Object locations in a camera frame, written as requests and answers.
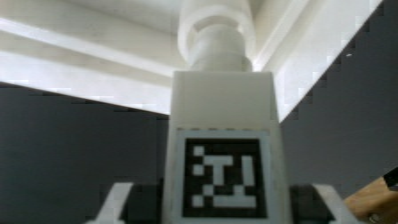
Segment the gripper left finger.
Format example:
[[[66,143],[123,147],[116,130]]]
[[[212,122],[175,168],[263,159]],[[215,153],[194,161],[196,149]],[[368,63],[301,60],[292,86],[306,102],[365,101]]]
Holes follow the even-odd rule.
[[[159,186],[118,182],[96,217],[84,224],[159,224]]]

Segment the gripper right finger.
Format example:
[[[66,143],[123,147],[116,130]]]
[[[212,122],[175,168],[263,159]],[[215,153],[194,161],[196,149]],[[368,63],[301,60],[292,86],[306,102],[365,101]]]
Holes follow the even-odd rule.
[[[294,224],[363,224],[331,185],[290,187]]]

